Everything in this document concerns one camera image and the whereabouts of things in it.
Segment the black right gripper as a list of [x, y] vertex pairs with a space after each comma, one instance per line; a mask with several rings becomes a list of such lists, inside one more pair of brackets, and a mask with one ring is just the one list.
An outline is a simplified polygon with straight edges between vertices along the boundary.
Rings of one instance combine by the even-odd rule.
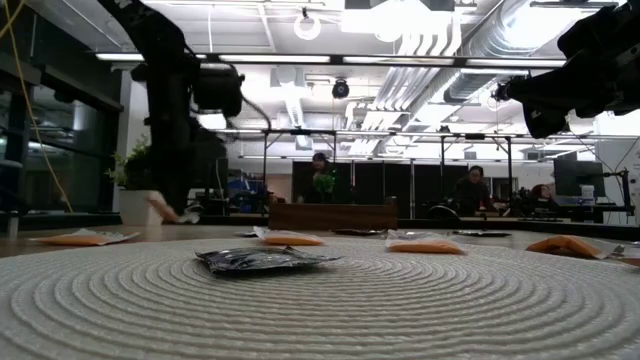
[[573, 112], [592, 118], [640, 108], [640, 39], [597, 54], [581, 50], [563, 67], [533, 77], [516, 77], [507, 96], [523, 104], [529, 134], [546, 138], [567, 128]]

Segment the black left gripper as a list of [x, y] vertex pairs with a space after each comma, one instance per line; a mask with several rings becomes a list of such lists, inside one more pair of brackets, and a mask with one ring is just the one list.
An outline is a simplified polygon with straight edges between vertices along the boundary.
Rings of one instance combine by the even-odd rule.
[[[148, 64], [147, 97], [152, 149], [162, 155], [185, 155], [191, 148], [190, 88], [188, 68]], [[184, 208], [196, 176], [196, 157], [186, 161], [185, 177], [180, 163], [151, 157], [152, 178], [172, 208]]]

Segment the black computer monitor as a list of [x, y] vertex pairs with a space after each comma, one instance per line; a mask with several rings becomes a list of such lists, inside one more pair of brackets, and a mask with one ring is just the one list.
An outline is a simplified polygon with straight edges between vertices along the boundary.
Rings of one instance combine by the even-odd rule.
[[579, 196], [582, 194], [582, 185], [593, 186], [596, 197], [606, 196], [601, 163], [555, 159], [553, 166], [558, 196]]
[[204, 160], [196, 165], [194, 188], [226, 189], [228, 185], [228, 160], [226, 158]]

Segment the green plant in white pot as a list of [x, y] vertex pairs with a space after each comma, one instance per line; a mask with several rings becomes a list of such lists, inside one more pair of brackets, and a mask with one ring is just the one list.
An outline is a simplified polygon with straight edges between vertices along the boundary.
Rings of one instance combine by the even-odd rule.
[[127, 156], [115, 154], [106, 175], [118, 188], [118, 209], [126, 226], [156, 227], [163, 223], [154, 205], [164, 200], [151, 171], [151, 142], [142, 135]]

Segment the person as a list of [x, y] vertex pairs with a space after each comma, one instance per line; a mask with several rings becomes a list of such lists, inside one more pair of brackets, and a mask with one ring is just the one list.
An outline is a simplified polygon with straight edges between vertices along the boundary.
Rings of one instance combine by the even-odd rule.
[[524, 197], [522, 210], [525, 215], [541, 212], [557, 213], [559, 205], [554, 200], [550, 187], [546, 184], [538, 184]]
[[299, 203], [333, 204], [338, 202], [338, 174], [324, 153], [312, 157], [313, 175], [311, 185], [298, 197]]
[[484, 183], [484, 169], [472, 166], [468, 174], [454, 185], [453, 203], [461, 217], [474, 216], [481, 210], [495, 211], [489, 190]]

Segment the small green background plant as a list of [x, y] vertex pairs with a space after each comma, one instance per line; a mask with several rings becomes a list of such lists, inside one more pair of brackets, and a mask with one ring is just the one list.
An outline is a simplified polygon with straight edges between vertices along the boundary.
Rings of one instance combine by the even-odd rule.
[[319, 193], [322, 203], [333, 199], [335, 177], [330, 174], [320, 174], [314, 178], [314, 189]]

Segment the brown wooden organizer box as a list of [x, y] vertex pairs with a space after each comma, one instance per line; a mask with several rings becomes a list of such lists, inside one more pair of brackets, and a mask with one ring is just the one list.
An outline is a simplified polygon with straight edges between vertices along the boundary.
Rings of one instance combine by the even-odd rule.
[[268, 227], [272, 230], [331, 231], [338, 229], [397, 229], [397, 207], [358, 204], [272, 204]]

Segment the black partition panels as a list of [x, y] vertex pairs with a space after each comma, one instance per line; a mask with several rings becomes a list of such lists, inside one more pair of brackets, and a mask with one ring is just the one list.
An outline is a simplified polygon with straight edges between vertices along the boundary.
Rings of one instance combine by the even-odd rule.
[[[337, 181], [346, 188], [346, 195], [356, 204], [378, 205], [388, 197], [395, 197], [397, 205], [404, 212], [411, 204], [411, 174], [414, 175], [414, 200], [420, 206], [441, 197], [440, 164], [390, 162], [334, 163], [331, 170], [336, 173]], [[453, 190], [454, 184], [467, 173], [467, 165], [445, 165], [445, 192]], [[305, 196], [313, 190], [314, 168], [311, 161], [294, 161], [292, 174], [292, 195], [294, 198]]]

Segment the white round woven placemat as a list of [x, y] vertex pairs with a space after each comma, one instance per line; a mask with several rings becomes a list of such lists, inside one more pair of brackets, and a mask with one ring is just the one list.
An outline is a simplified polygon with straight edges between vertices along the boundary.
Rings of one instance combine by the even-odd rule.
[[333, 238], [304, 271], [220, 276], [205, 239], [0, 259], [0, 360], [640, 360], [640, 269]]

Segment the black background rig frame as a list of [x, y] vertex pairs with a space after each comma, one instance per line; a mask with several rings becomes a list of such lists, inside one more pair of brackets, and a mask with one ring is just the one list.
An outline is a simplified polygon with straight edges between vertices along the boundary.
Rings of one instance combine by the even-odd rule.
[[292, 135], [292, 136], [306, 136], [311, 137], [312, 135], [317, 135], [320, 138], [324, 138], [325, 135], [333, 136], [334, 142], [329, 144], [329, 147], [333, 150], [336, 149], [337, 146], [337, 132], [335, 130], [321, 130], [321, 129], [304, 129], [304, 128], [292, 128], [292, 129], [266, 129], [261, 130], [261, 134], [263, 135], [264, 145], [263, 145], [263, 155], [262, 155], [262, 171], [263, 171], [263, 186], [266, 186], [267, 179], [267, 152], [268, 148], [271, 146], [271, 143], [268, 142], [268, 138], [272, 134], [276, 134], [276, 138], [274, 142], [277, 142], [278, 139], [284, 135]]
[[[506, 141], [506, 144], [507, 144], [507, 146], [504, 147], [501, 143], [499, 143], [497, 141], [497, 137], [490, 137], [489, 135], [481, 134], [481, 133], [467, 133], [467, 134], [464, 135], [464, 139], [465, 140], [486, 140], [487, 138], [489, 138], [490, 140], [494, 141], [496, 143], [497, 147], [499, 149], [502, 149], [507, 154], [507, 172], [508, 172], [507, 202], [495, 202], [491, 198], [491, 195], [490, 195], [491, 202], [493, 203], [493, 206], [496, 208], [496, 210], [495, 211], [481, 210], [481, 211], [476, 212], [474, 216], [479, 216], [480, 214], [491, 214], [491, 215], [495, 215], [495, 216], [505, 216], [507, 214], [507, 212], [508, 212], [509, 203], [512, 201], [512, 191], [513, 191], [512, 138], [510, 136], [504, 137], [504, 140]], [[454, 210], [456, 212], [456, 214], [457, 214], [456, 205], [453, 203], [453, 190], [454, 190], [454, 185], [456, 184], [456, 182], [453, 184], [452, 191], [451, 192], [447, 192], [447, 190], [446, 190], [446, 188], [444, 186], [444, 178], [441, 178], [441, 187], [442, 187], [442, 191], [443, 191], [443, 199], [446, 202], [446, 204], [452, 210]]]

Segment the black aluminium rig frame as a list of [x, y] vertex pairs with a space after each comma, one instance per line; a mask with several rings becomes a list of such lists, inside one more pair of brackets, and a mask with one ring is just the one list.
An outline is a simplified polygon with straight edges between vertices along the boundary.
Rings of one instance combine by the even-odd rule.
[[[122, 221], [116, 214], [28, 215], [19, 219], [19, 229], [24, 231], [116, 226], [121, 224]], [[397, 225], [399, 229], [530, 231], [625, 242], [640, 241], [640, 226], [637, 225], [536, 222], [497, 218], [488, 220], [400, 219], [397, 221]]]

